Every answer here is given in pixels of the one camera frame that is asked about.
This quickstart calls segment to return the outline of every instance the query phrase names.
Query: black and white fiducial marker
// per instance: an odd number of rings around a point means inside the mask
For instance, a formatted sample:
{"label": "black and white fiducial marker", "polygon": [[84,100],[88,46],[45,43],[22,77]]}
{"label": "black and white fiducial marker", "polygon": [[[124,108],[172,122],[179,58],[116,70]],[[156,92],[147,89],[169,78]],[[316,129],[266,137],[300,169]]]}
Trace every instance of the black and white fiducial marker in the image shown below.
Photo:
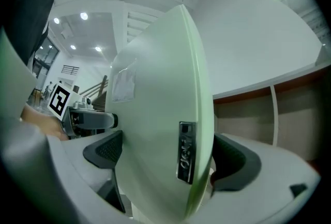
{"label": "black and white fiducial marker", "polygon": [[54,93],[47,105],[47,108],[60,120],[62,121],[63,116],[66,112],[67,106],[69,105],[70,98],[74,93],[72,90],[64,87],[60,83],[54,88]]}

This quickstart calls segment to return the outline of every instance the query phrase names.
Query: white sticker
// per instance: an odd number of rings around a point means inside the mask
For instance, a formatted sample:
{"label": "white sticker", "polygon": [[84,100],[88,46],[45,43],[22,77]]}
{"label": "white sticker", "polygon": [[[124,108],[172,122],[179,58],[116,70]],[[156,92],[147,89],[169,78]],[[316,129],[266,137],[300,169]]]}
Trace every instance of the white sticker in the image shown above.
{"label": "white sticker", "polygon": [[137,63],[134,62],[114,76],[112,102],[128,102],[134,99]]}
{"label": "white sticker", "polygon": [[71,93],[73,91],[69,90],[65,86],[58,83],[51,99],[47,105],[47,108],[60,120],[62,121],[63,116],[66,112],[67,106],[70,102]]}

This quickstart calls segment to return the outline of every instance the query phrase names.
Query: staircase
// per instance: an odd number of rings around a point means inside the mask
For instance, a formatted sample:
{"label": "staircase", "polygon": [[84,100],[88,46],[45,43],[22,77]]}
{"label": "staircase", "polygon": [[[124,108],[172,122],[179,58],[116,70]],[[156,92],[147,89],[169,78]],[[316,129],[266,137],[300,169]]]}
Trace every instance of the staircase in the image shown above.
{"label": "staircase", "polygon": [[107,92],[105,92],[104,90],[107,87],[108,87],[107,76],[104,76],[102,82],[83,91],[82,93],[80,93],[80,95],[82,95],[83,97],[91,98],[92,96],[98,94],[97,98],[92,100],[92,105],[95,110],[104,112],[104,107],[106,105],[106,96],[107,96]]}
{"label": "staircase", "polygon": [[104,112],[104,107],[106,105],[106,95],[107,95],[107,92],[104,92],[101,96],[99,96],[97,99],[95,99],[92,102],[93,108],[95,110]]}

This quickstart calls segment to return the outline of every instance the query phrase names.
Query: ceiling light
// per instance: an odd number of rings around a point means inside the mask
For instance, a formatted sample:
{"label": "ceiling light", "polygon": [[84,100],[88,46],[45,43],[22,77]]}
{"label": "ceiling light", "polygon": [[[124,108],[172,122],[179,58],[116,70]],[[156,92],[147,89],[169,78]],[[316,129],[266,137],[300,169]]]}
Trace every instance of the ceiling light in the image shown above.
{"label": "ceiling light", "polygon": [[82,18],[83,20],[87,20],[87,19],[88,19],[88,15],[87,15],[87,13],[86,13],[86,12],[82,12],[82,13],[81,13],[81,18]]}

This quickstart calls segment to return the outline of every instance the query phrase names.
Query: hand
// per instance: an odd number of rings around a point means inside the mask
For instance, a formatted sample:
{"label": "hand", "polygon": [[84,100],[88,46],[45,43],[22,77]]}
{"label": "hand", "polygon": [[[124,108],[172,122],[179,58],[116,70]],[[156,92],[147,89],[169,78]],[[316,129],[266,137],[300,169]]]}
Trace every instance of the hand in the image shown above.
{"label": "hand", "polygon": [[21,118],[26,122],[38,126],[45,135],[55,136],[62,141],[68,140],[68,136],[63,132],[60,122],[56,117],[41,114],[26,105]]}

